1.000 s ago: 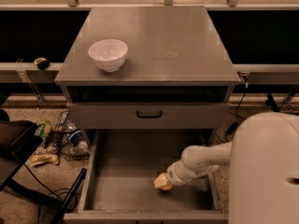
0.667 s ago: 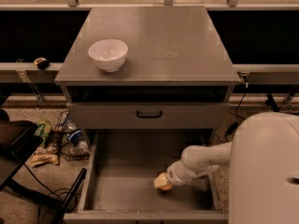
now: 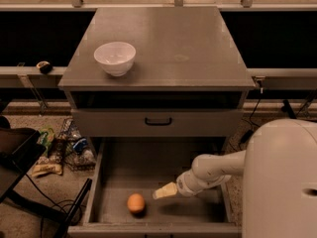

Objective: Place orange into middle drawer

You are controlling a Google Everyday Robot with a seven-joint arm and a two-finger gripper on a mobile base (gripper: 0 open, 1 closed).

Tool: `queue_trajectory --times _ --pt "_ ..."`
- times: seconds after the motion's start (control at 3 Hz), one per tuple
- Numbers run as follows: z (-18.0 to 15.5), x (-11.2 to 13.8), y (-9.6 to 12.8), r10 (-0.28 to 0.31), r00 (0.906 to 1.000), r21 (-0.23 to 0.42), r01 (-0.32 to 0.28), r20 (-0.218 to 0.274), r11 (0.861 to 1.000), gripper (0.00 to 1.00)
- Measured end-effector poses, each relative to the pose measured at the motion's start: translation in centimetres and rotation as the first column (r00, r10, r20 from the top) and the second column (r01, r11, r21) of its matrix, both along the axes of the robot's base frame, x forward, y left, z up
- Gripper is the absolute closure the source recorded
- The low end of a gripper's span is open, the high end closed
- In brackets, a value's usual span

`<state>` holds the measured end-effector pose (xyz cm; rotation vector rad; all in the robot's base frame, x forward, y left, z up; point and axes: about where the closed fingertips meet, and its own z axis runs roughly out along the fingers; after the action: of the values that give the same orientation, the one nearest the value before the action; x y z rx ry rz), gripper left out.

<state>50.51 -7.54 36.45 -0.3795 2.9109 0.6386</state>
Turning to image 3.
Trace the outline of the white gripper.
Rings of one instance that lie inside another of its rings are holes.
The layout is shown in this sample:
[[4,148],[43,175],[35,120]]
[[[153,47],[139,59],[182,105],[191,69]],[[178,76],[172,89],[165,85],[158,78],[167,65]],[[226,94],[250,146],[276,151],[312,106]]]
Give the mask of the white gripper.
[[163,187],[157,189],[153,193],[154,199],[160,199],[165,197],[174,196],[179,192],[181,195],[190,197],[199,192],[199,186],[195,176],[191,171],[182,173],[175,182],[170,182]]

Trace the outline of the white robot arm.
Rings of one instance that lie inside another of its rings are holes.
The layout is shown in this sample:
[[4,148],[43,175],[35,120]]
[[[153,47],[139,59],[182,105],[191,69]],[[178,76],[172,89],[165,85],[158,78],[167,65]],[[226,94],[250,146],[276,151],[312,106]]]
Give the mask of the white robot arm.
[[153,198],[194,196],[231,176],[243,178],[242,238],[317,237],[316,123],[270,121],[254,133],[246,150],[197,156]]

